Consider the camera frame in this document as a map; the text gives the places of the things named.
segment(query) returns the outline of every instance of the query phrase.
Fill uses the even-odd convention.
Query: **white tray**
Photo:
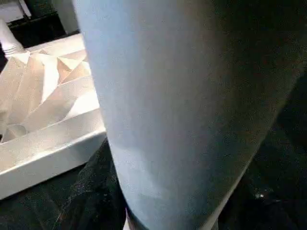
[[[61,57],[64,63],[69,62],[70,59],[78,62],[87,61],[83,56],[86,54],[82,37],[79,34],[30,48],[29,51]],[[75,63],[71,61],[66,64],[73,66]],[[73,97],[78,97],[79,94],[88,92],[84,87],[78,90],[79,85],[85,85],[90,90],[92,84],[89,76],[82,78],[78,76],[78,73],[87,74],[86,69],[80,72],[77,69],[75,72],[77,74],[71,74],[69,81],[76,81],[73,84],[76,88],[71,90],[71,94]],[[67,97],[65,84],[67,83],[64,82],[63,85],[56,88],[61,98]],[[47,97],[40,104],[43,108],[45,106],[50,109],[56,107],[55,105],[61,105],[57,102],[54,105],[48,101],[48,98],[53,100],[57,97],[53,94]],[[16,106],[16,110],[18,111],[22,106],[22,103]],[[75,109],[60,121],[58,120],[59,113],[53,113],[52,109],[48,113],[45,112],[45,109],[36,108],[29,113],[27,110],[23,109],[26,118],[12,116],[11,119],[26,127],[27,134],[22,133],[20,136],[17,134],[16,138],[0,144],[0,199],[86,163],[106,138],[100,110],[96,105],[89,106],[88,111],[80,112]],[[52,124],[49,124],[50,121],[45,117],[46,114],[52,116]],[[0,128],[3,127],[7,128],[8,125],[2,122]]]

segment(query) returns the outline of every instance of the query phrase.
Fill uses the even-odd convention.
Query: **black cloth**
[[[125,220],[125,200],[105,141],[79,173],[54,229],[122,230]]]
[[[0,230],[122,230],[125,219],[107,140],[85,167],[0,201]]]

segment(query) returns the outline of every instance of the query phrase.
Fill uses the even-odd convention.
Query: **crumpled white paper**
[[[0,74],[2,144],[99,108],[85,50],[11,57]]]

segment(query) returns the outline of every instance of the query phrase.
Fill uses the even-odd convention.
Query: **black surface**
[[[24,48],[53,41],[66,35],[56,13],[31,20],[19,20],[11,23],[10,30]]]

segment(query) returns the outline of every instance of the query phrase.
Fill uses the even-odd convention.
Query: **white bottle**
[[[5,56],[23,52],[23,46],[16,40],[6,22],[0,18],[0,42]]]

